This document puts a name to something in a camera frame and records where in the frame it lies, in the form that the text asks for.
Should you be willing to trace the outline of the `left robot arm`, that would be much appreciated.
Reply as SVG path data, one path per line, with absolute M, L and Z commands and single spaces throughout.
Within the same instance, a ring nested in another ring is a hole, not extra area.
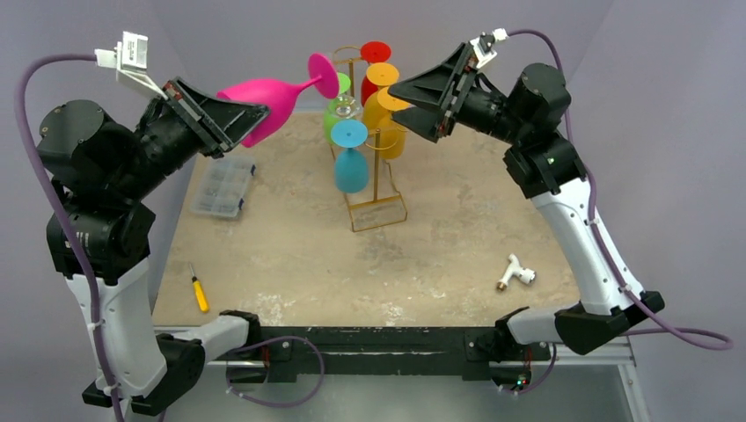
M 133 129 L 88 99 L 59 105 L 41 122 L 37 148 L 62 205 L 46 229 L 51 257 L 93 348 L 105 354 L 83 399 L 109 407 L 126 398 L 135 413 L 152 417 L 185 395 L 208 362 L 230 351 L 249 360 L 262 347 L 259 318 L 239 310 L 179 334 L 154 330 L 148 258 L 156 216 L 144 198 L 192 157 L 224 156 L 270 113 L 180 78 L 164 91 Z

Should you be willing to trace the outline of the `pink wine glass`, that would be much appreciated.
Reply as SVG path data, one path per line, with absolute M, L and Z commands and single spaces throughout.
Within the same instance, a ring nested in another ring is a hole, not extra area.
M 309 79 L 300 84 L 260 78 L 232 85 L 216 94 L 220 99 L 268 107 L 269 115 L 242 140 L 244 147 L 251 148 L 279 130 L 293 113 L 298 97 L 305 90 L 313 87 L 324 98 L 337 97 L 340 92 L 339 77 L 327 56 L 312 54 L 307 69 Z

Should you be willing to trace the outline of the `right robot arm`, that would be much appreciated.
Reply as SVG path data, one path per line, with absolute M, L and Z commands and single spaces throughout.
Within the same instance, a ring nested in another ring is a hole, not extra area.
M 389 94 L 405 101 L 406 109 L 392 118 L 431 142 L 459 124 L 505 142 L 509 176 L 545 218 L 570 265 L 579 301 L 503 316 L 487 351 L 507 360 L 546 342 L 590 353 L 653 317 L 665 302 L 626 267 L 597 212 L 590 172 L 559 131 L 571 102 L 562 72 L 532 63 L 504 94 L 479 86 L 482 62 L 474 46 L 464 43 L 432 69 L 393 84 Z

